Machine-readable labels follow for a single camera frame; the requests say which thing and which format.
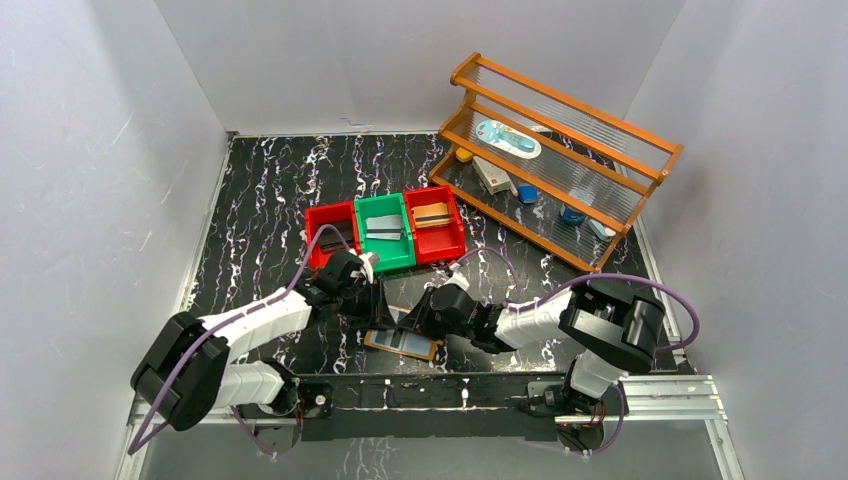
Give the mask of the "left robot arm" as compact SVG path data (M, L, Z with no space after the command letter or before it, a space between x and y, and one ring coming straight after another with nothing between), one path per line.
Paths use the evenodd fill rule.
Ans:
M277 415L304 408L301 381L274 360L238 358L336 314L364 317L380 307L378 254L334 252L325 266L299 268L274 293L224 313L178 312L165 323L130 379L135 393L176 431L219 408L263 405Z

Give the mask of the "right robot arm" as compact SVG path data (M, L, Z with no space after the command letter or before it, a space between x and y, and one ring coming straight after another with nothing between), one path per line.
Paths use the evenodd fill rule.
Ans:
M652 370L665 318L654 295L618 288L613 279L581 276L557 292L505 306L474 299L468 281L455 275L427 288L397 326L430 340L459 336L490 354L571 338L585 350L570 367L566 390L598 400L619 378Z

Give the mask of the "silver VIP card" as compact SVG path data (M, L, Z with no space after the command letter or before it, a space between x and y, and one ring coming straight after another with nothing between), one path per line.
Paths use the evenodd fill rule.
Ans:
M404 229L403 217L399 214L368 217L366 231L368 229Z

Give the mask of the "orange card holder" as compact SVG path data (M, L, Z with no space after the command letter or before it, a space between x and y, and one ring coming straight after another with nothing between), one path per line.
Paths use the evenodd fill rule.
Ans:
M364 345L376 350L422 361L433 361L444 340L432 340L420 334L400 330L397 322L410 312L409 309L389 306L388 312L375 318L361 318L359 329L365 331Z

